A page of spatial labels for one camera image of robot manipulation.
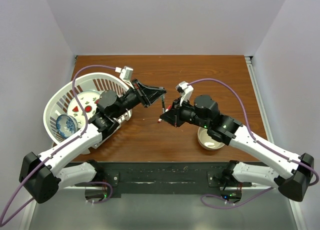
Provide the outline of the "white marker red tip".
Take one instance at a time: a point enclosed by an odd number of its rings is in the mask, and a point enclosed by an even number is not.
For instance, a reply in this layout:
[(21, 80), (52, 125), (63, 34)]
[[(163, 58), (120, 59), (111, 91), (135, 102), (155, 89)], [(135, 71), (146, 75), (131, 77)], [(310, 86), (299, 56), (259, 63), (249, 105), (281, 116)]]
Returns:
[(169, 105), (169, 106), (166, 108), (165, 113), (166, 113), (167, 111), (169, 111), (169, 110), (171, 109), (171, 107), (172, 107), (172, 106)]

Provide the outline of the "green pen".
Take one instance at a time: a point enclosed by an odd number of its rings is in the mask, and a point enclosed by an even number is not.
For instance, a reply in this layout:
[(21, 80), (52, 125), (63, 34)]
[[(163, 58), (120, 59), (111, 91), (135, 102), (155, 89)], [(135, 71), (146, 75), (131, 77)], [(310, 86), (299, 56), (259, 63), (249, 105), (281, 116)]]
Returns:
[(165, 99), (164, 97), (161, 98), (161, 106), (162, 106), (162, 113), (165, 113), (166, 106), (165, 106)]

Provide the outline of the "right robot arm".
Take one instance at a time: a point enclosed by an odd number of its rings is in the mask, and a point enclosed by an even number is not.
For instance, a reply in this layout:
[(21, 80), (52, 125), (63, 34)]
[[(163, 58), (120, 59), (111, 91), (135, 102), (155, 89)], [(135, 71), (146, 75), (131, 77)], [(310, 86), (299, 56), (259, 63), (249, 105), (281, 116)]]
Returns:
[(232, 146), (264, 163), (264, 166), (230, 161), (221, 178), (228, 186), (252, 182), (277, 189), (285, 197), (301, 202), (310, 185), (314, 158), (284, 150), (250, 132), (249, 128), (219, 111), (209, 95), (197, 96), (193, 104), (176, 99), (160, 116), (174, 127), (189, 123), (207, 130), (213, 140)]

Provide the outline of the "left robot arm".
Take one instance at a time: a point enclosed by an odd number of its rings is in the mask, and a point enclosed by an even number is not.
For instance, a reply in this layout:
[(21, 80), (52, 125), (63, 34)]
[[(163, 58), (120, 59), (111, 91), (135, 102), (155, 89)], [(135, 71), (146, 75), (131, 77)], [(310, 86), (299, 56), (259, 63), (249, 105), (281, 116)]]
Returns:
[(39, 155), (31, 152), (23, 158), (19, 181), (37, 203), (48, 201), (68, 186), (83, 182), (98, 186), (103, 182), (104, 172), (95, 161), (67, 165), (85, 149), (108, 139), (119, 129), (119, 118), (129, 110), (139, 104), (149, 107), (166, 93), (163, 87), (146, 86), (137, 79), (131, 83), (122, 96), (113, 90), (103, 91), (94, 101), (95, 114), (86, 117), (79, 130), (69, 131), (65, 141)]

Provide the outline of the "beige bowl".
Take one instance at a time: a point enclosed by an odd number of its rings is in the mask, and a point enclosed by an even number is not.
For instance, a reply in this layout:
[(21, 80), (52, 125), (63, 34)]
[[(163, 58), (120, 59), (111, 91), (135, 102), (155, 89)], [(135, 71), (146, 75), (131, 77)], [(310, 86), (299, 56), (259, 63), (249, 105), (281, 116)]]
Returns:
[(197, 140), (206, 150), (215, 151), (224, 147), (224, 143), (213, 140), (205, 128), (199, 128), (197, 131)]

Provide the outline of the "watermelon pattern plate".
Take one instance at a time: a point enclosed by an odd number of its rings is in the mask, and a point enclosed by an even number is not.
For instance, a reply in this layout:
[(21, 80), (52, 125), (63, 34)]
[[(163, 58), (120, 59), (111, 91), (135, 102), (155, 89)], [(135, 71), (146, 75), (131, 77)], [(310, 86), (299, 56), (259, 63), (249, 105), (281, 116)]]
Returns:
[[(77, 94), (77, 98), (80, 101), (88, 119), (96, 113), (100, 95), (100, 92), (97, 91), (84, 91)], [(86, 121), (84, 113), (75, 98), (73, 98), (69, 103), (67, 114), (76, 119), (78, 128), (82, 128), (85, 125)]]

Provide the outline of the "blue patterned bowl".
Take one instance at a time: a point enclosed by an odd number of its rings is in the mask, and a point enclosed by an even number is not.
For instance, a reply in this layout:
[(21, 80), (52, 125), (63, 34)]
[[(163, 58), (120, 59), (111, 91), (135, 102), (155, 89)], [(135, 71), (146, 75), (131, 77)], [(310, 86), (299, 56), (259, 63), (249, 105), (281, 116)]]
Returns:
[(72, 116), (61, 114), (56, 119), (56, 129), (58, 134), (63, 138), (67, 139), (78, 131), (78, 123)]

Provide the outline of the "white laundry basket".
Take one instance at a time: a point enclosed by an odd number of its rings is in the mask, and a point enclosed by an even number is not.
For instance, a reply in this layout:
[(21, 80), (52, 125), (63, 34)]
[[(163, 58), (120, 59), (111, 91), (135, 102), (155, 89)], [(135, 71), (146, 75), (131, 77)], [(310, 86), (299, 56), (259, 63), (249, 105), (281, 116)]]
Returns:
[[(101, 94), (104, 91), (112, 90), (120, 97), (128, 89), (128, 85), (123, 81), (107, 73), (90, 73), (78, 77), (75, 81), (76, 94), (84, 91), (97, 91)], [(72, 82), (69, 82), (51, 97), (44, 109), (43, 124), (55, 144), (64, 141), (57, 132), (56, 119), (61, 114), (67, 114), (67, 108), (73, 98)]]

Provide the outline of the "black mounting base plate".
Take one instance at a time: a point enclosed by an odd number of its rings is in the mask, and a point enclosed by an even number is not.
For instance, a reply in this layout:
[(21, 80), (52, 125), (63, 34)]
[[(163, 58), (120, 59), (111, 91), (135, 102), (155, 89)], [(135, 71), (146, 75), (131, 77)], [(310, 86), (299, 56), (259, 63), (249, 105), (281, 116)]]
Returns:
[(226, 162), (95, 162), (95, 182), (107, 182), (113, 197), (123, 194), (218, 194)]

